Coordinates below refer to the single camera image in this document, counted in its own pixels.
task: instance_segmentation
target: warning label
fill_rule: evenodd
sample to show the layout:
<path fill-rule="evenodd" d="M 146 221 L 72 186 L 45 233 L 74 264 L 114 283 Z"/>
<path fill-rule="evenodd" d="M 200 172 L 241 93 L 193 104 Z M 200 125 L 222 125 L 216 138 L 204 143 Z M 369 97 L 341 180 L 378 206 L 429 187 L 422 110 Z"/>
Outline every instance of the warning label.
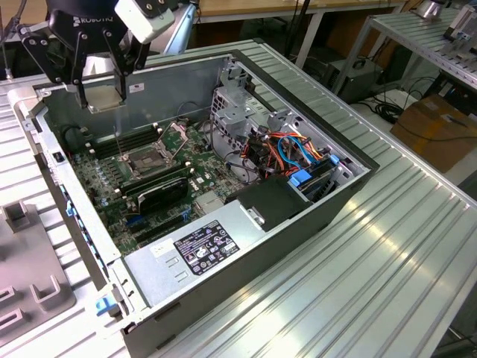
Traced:
<path fill-rule="evenodd" d="M 174 246 L 197 276 L 240 250 L 217 220 L 177 240 Z"/>

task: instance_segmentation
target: white label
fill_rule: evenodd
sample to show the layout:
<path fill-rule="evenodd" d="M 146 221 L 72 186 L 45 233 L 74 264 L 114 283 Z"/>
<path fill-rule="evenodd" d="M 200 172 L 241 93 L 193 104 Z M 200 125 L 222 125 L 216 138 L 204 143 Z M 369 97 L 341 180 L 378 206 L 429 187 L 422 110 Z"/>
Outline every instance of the white label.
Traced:
<path fill-rule="evenodd" d="M 225 246 L 225 250 L 229 251 L 231 248 L 233 248 L 236 244 L 234 242 L 231 242 L 229 245 Z"/>
<path fill-rule="evenodd" d="M 440 90 L 439 96 L 440 96 L 440 97 L 444 97 L 444 96 L 450 91 L 451 88 L 452 88 L 452 84 L 451 84 L 451 83 L 447 83 L 447 84 L 444 85 L 444 87 L 442 87 L 442 89 Z"/>
<path fill-rule="evenodd" d="M 428 107 L 430 110 L 438 110 L 439 106 L 437 106 L 434 102 L 426 102 L 425 103 L 426 107 Z"/>
<path fill-rule="evenodd" d="M 157 257 L 162 256 L 166 252 L 169 252 L 173 248 L 174 248 L 174 240 L 173 239 L 167 239 L 167 240 L 164 240 L 163 242 L 161 242 L 157 245 L 154 245 L 153 247 L 151 247 L 150 250 L 151 250 L 152 255 L 157 258 Z"/>
<path fill-rule="evenodd" d="M 129 93 L 144 91 L 144 84 L 131 84 L 129 86 Z"/>
<path fill-rule="evenodd" d="M 452 123 L 452 116 L 450 114 L 443 114 L 442 116 L 440 116 L 444 121 L 446 121 L 447 123 Z"/>

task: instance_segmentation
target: aluminum extrusion table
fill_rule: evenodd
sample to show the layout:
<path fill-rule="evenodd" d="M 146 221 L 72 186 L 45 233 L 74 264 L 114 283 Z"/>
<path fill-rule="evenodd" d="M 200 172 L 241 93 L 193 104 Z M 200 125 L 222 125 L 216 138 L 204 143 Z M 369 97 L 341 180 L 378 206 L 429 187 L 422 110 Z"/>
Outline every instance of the aluminum extrusion table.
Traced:
<path fill-rule="evenodd" d="M 246 41 L 181 56 L 232 48 L 381 168 L 328 228 L 154 357 L 429 356 L 477 281 L 477 204 L 269 46 Z M 7 103 L 8 90 L 44 81 L 0 86 L 0 204 L 24 198 L 37 206 L 78 302 L 0 348 L 0 356 L 127 357 L 119 333 L 102 339 L 84 309 L 95 288 Z M 264 87 L 256 91 L 277 106 Z"/>
<path fill-rule="evenodd" d="M 404 83 L 411 78 L 414 70 L 419 67 L 420 62 L 426 59 L 477 90 L 477 71 L 467 68 L 460 61 L 449 58 L 439 51 L 449 43 L 449 40 L 446 40 L 443 34 L 457 14 L 458 10 L 456 9 L 443 9 L 440 14 L 440 21 L 437 22 L 421 19 L 414 13 L 369 16 L 351 48 L 351 52 L 346 59 L 343 70 L 333 85 L 332 91 L 334 93 L 339 92 L 371 28 L 381 32 L 382 40 L 383 37 L 390 37 L 419 55 L 405 73 Z"/>

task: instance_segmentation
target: blue cable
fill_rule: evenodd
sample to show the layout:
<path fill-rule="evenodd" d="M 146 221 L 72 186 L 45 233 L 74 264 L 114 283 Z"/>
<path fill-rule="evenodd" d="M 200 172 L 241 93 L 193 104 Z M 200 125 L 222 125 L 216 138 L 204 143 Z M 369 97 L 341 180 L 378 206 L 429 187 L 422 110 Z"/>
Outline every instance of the blue cable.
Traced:
<path fill-rule="evenodd" d="M 192 208 L 191 207 L 188 207 L 187 209 L 185 209 L 181 215 L 182 215 L 182 219 L 187 222 L 189 220 L 189 215 L 191 214 L 191 211 L 192 211 Z"/>
<path fill-rule="evenodd" d="M 278 152 L 279 152 L 280 156 L 282 157 L 282 159 L 283 159 L 285 162 L 290 163 L 290 164 L 293 165 L 293 166 L 297 166 L 298 169 L 301 169 L 300 164 L 294 162 L 293 160 L 289 160 L 289 159 L 285 156 L 285 154 L 283 153 L 282 146 L 280 145 L 280 144 L 282 144 L 283 138 L 280 138 L 280 139 L 278 140 L 278 146 L 277 146 L 277 147 L 278 147 Z"/>
<path fill-rule="evenodd" d="M 316 163 L 316 162 L 317 162 L 317 160 L 316 160 L 312 155 L 310 155 L 310 154 L 308 153 L 308 151 L 305 149 L 305 147 L 303 147 L 303 145 L 300 143 L 300 141 L 299 141 L 298 139 L 296 139 L 296 138 L 294 138 L 294 137 L 292 137 L 292 136 L 284 136 L 283 138 L 280 138 L 279 141 L 278 141 L 278 152 L 279 152 L 280 156 L 282 157 L 282 159 L 283 159 L 285 162 L 290 163 L 290 164 L 292 164 L 292 165 L 294 165 L 294 166 L 297 166 L 299 169 L 301 169 L 301 166 L 300 166 L 298 163 L 294 162 L 293 160 L 289 160 L 289 159 L 285 156 L 285 154 L 283 153 L 283 150 L 282 150 L 282 147 L 281 147 L 280 144 L 281 144 L 281 142 L 282 142 L 282 139 L 285 139 L 285 138 L 290 139 L 290 140 L 292 140 L 293 142 L 295 142 L 295 143 L 298 145 L 298 148 L 302 151 L 303 155 L 304 155 L 310 162 L 312 162 L 312 163 Z"/>
<path fill-rule="evenodd" d="M 297 143 L 298 145 L 298 148 L 300 148 L 300 150 L 302 151 L 303 155 L 308 158 L 308 160 L 312 163 L 316 163 L 316 159 L 308 153 L 308 151 L 305 149 L 305 147 L 303 147 L 303 145 L 300 143 L 300 141 L 298 139 L 296 139 L 295 137 L 293 136 L 287 136 L 286 138 L 289 138 L 291 140 L 293 140 L 295 143 Z"/>

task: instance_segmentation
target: cardboard box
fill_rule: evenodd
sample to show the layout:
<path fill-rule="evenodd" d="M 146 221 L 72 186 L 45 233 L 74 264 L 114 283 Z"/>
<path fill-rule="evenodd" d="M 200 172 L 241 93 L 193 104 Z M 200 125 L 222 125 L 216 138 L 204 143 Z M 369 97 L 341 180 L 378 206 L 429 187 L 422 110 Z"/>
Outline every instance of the cardboard box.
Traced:
<path fill-rule="evenodd" d="M 477 123 L 439 95 L 430 95 L 409 106 L 391 133 L 443 173 L 477 145 Z M 462 137 L 475 139 L 457 139 Z"/>

